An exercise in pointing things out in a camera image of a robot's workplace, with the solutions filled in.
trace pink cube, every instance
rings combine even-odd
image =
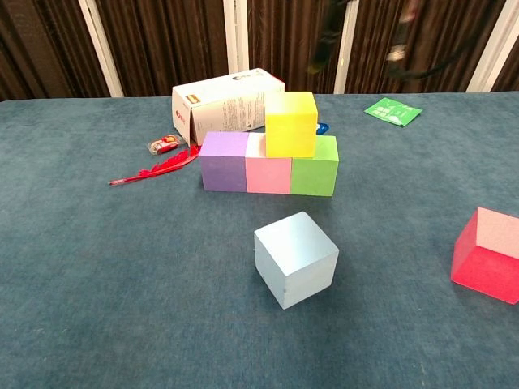
[[[247,192],[290,194],[291,158],[267,158],[265,134],[250,133],[245,153]]]
[[[456,241],[451,280],[516,304],[519,218],[478,208]]]

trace foam block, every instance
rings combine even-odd
[[[267,157],[309,157],[315,151],[317,106],[311,92],[265,95]]]
[[[451,280],[516,304],[519,301],[519,218],[478,208],[456,240]]]
[[[290,194],[290,158],[267,158],[265,134],[250,133],[245,154],[247,192]]]
[[[333,196],[339,166],[335,136],[319,135],[312,158],[292,159],[292,195]]]
[[[246,192],[245,152],[249,134],[208,132],[199,159],[205,190]]]
[[[305,212],[254,232],[256,269],[284,310],[332,284],[339,249]]]

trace red feather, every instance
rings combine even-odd
[[[135,182],[144,180],[149,177],[160,176],[161,174],[166,174],[170,172],[174,172],[175,170],[179,170],[182,167],[189,164],[192,160],[196,159],[200,152],[200,147],[197,145],[191,146],[191,153],[188,150],[184,150],[183,152],[179,152],[176,156],[172,156],[171,158],[165,160],[161,164],[157,164],[151,168],[151,170],[142,169],[139,172],[138,176],[134,177],[126,177],[121,180],[110,181],[110,185],[120,185],[126,184],[128,182]]]

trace brown curtain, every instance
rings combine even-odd
[[[332,93],[340,37],[328,65],[307,73],[328,6],[324,0],[247,0],[250,68],[272,73],[287,91]]]
[[[79,8],[0,0],[0,100],[109,96]]]
[[[403,66],[413,71],[429,70],[472,34],[489,1],[496,5],[475,47],[438,74],[408,81],[385,74],[392,36],[407,1],[387,0],[384,6],[361,1],[345,92],[464,92],[505,0],[421,1],[408,36]]]
[[[508,55],[492,91],[519,91],[519,39]]]
[[[221,0],[97,0],[125,96],[228,73]]]

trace white box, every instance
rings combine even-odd
[[[223,75],[173,88],[173,125],[189,143],[202,144],[209,131],[249,131],[265,125],[265,92],[285,83],[263,69]]]
[[[332,284],[339,249],[305,212],[254,232],[256,269],[287,308]]]

